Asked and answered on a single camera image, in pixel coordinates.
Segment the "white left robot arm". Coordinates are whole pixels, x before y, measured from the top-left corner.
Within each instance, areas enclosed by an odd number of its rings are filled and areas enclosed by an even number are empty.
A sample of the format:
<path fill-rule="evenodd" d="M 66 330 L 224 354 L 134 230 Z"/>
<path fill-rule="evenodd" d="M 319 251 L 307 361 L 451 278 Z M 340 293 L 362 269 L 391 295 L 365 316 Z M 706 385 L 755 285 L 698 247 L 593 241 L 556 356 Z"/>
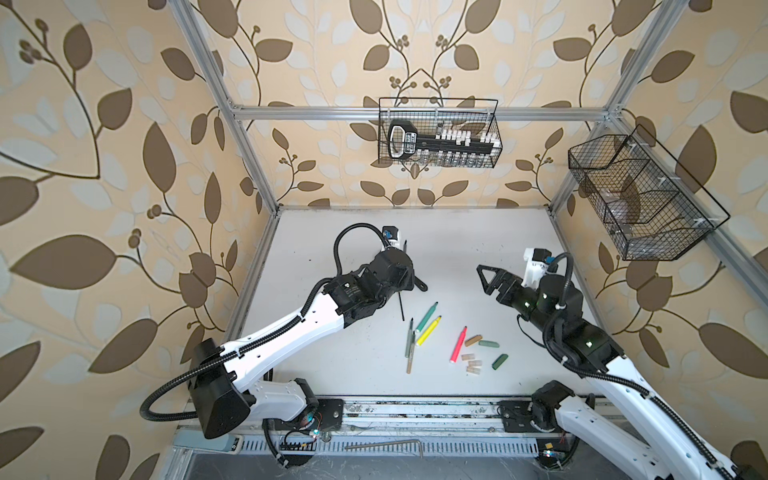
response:
<path fill-rule="evenodd" d="M 313 342 L 373 316 L 398 292 L 425 291 L 413 262 L 389 247 L 356 270 L 320 280 L 307 305 L 262 330 L 218 346 L 205 340 L 194 348 L 192 368 L 213 366 L 187 382 L 203 436 L 214 439 L 247 420 L 305 420 L 317 401 L 304 379 L 275 383 L 262 377 Z"/>

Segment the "brown pen cap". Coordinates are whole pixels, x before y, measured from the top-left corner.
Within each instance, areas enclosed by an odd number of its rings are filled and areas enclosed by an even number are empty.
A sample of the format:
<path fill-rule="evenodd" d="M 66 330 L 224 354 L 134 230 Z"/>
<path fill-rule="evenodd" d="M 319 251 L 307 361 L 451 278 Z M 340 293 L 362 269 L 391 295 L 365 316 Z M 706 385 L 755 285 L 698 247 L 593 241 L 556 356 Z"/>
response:
<path fill-rule="evenodd" d="M 466 347 L 479 343 L 483 337 L 481 335 L 475 335 L 465 340 L 464 345 Z"/>

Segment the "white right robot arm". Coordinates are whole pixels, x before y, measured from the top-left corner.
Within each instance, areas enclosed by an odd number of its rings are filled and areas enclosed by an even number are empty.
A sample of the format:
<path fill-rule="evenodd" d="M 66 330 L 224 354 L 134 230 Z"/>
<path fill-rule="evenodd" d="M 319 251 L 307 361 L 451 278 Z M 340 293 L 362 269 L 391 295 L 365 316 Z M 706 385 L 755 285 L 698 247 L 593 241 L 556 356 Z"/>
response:
<path fill-rule="evenodd" d="M 477 268 L 483 291 L 535 326 L 547 353 L 606 397 L 638 434 L 605 419 L 559 381 L 535 392 L 533 424 L 574 435 L 632 479 L 736 478 L 734 462 L 663 400 L 602 328 L 584 319 L 583 294 L 572 271 L 558 274 L 554 258 L 530 263 L 524 277 Z"/>

